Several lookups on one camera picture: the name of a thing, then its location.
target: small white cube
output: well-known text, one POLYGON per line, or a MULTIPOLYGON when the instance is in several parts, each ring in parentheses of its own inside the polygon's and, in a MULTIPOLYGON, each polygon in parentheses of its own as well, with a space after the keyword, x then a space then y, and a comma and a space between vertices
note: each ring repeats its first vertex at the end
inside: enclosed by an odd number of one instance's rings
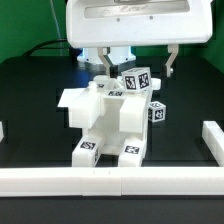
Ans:
POLYGON ((151 86, 150 68, 132 68, 121 73, 126 92, 143 92, 151 86))
POLYGON ((83 136, 72 153, 73 167, 95 167, 100 157, 100 138, 83 136))
POLYGON ((118 159, 119 167, 140 167, 143 159, 143 141, 127 139, 118 159))
POLYGON ((165 120, 166 117, 166 105, 154 101, 149 104, 149 120, 152 122, 158 122, 165 120))

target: cube with marker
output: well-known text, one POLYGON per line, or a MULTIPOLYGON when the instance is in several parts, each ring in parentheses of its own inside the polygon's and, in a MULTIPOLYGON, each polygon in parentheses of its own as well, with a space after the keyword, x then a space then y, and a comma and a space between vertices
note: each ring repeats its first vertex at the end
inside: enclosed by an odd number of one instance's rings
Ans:
POLYGON ((150 68, 132 68, 121 73, 126 92, 140 93, 151 86, 150 68))
POLYGON ((165 120, 166 117, 166 105, 154 101, 149 104, 148 118, 151 122, 158 122, 165 120))

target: black table surface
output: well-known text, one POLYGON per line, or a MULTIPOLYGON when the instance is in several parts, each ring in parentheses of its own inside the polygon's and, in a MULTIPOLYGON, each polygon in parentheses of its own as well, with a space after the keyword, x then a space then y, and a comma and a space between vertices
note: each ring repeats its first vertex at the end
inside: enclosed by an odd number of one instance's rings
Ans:
MULTIPOLYGON (((166 59, 139 57, 161 78, 166 59)), ((206 60, 178 57, 171 78, 153 101, 167 106, 166 120, 151 124, 143 166, 217 166, 201 138, 202 122, 224 126, 224 75, 206 60)), ((68 127, 57 108, 65 88, 86 87, 100 73, 80 69, 69 57, 16 57, 0 65, 0 167, 69 167, 81 130, 68 127)), ((99 167, 117 166, 101 156, 99 167)), ((223 197, 41 197, 1 198, 5 223, 223 223, 223 197)))

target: white 3d-printed part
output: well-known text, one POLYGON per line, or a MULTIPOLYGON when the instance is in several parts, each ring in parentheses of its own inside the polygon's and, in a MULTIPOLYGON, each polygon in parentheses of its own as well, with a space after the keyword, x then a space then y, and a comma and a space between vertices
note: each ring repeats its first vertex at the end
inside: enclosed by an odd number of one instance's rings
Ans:
POLYGON ((2 122, 0 122, 0 142, 2 141, 4 135, 3 135, 3 127, 2 127, 2 122))
POLYGON ((224 132, 215 121, 204 121, 202 137, 219 166, 224 166, 224 132))
POLYGON ((224 195, 224 168, 0 169, 0 196, 224 195))

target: block leg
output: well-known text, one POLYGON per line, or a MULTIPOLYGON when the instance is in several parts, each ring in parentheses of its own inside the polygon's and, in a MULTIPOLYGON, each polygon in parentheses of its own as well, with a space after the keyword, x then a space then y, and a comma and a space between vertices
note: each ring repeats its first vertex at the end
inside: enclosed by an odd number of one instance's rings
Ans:
POLYGON ((119 167, 140 167, 145 154, 145 141, 126 139, 118 159, 119 167))
POLYGON ((72 153, 72 167, 95 167, 104 143, 105 137, 99 131, 83 136, 72 153))

